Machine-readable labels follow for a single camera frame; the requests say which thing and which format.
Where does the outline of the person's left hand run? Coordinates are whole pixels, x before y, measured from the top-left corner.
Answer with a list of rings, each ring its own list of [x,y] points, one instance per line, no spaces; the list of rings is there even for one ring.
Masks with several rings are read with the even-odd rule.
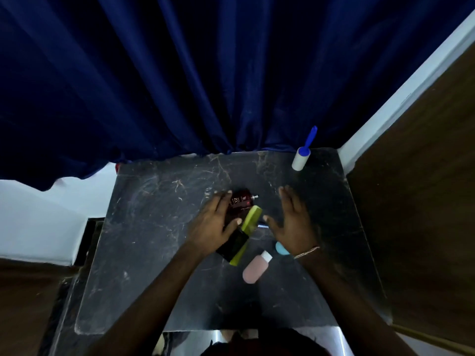
[[[230,222],[226,221],[226,213],[231,197],[231,190],[215,192],[188,227],[185,244],[202,257],[217,251],[231,235],[224,233]]]

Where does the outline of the dark blue curtain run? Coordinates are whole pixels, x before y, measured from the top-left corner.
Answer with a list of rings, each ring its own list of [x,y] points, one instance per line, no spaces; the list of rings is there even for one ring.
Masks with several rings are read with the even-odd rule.
[[[0,0],[0,179],[339,148],[475,0]]]

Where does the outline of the person's dark clothing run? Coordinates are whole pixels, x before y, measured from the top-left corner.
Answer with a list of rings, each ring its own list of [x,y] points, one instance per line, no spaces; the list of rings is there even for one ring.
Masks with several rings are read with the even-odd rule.
[[[200,356],[331,356],[329,351],[294,329],[258,329],[257,338],[235,331],[225,343],[210,344]]]

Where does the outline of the brown wooden door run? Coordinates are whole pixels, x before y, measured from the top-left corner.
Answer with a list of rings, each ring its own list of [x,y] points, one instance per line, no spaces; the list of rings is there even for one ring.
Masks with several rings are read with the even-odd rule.
[[[475,42],[347,179],[393,322],[475,348]]]

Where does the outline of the person's right hand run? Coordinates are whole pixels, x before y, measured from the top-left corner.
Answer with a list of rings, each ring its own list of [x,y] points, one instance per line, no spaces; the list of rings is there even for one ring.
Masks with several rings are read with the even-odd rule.
[[[303,260],[319,249],[315,229],[306,204],[289,185],[278,189],[284,228],[283,237],[275,237],[295,259]]]

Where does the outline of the green and black case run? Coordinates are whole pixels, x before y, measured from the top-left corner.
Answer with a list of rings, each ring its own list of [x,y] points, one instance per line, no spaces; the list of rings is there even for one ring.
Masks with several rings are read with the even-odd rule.
[[[250,236],[258,228],[261,215],[262,208],[253,205],[247,212],[241,225],[230,235],[229,239],[217,249],[217,254],[222,256],[230,265],[238,265],[243,253],[246,251]]]

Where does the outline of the pink bottle white cap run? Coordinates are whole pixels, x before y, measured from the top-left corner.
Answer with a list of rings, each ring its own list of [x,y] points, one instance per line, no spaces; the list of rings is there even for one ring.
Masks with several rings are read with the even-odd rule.
[[[261,254],[256,255],[252,261],[243,270],[242,277],[247,284],[256,283],[259,278],[268,269],[272,256],[267,251],[262,251]]]

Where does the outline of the dark red perfume bottle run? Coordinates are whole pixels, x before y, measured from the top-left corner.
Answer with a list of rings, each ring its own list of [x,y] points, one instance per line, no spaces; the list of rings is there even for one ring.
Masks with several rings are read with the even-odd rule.
[[[226,216],[230,219],[245,219],[247,213],[254,206],[254,203],[258,198],[258,194],[253,193],[247,188],[241,188],[234,191],[229,202]]]

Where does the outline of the white door frame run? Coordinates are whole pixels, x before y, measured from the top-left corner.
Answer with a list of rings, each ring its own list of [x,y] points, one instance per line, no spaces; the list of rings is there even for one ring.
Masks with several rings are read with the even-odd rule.
[[[399,89],[338,149],[343,173],[350,173],[366,150],[401,117],[475,42],[475,9],[431,53]]]

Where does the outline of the person's left forearm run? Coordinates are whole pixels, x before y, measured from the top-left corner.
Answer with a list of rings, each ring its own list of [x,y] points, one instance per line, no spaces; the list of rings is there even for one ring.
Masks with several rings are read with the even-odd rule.
[[[86,352],[86,356],[151,356],[187,281],[217,249],[187,241],[169,264]]]

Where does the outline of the brown wooden panel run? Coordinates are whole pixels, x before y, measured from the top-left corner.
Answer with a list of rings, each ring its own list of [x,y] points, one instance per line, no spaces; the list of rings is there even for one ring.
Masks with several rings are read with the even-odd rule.
[[[0,356],[37,356],[63,282],[78,267],[0,258]]]

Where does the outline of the person's right forearm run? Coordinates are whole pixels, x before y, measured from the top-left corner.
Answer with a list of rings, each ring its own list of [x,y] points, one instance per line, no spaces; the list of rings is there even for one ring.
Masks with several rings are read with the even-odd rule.
[[[296,260],[318,286],[354,356],[417,356],[320,249]]]

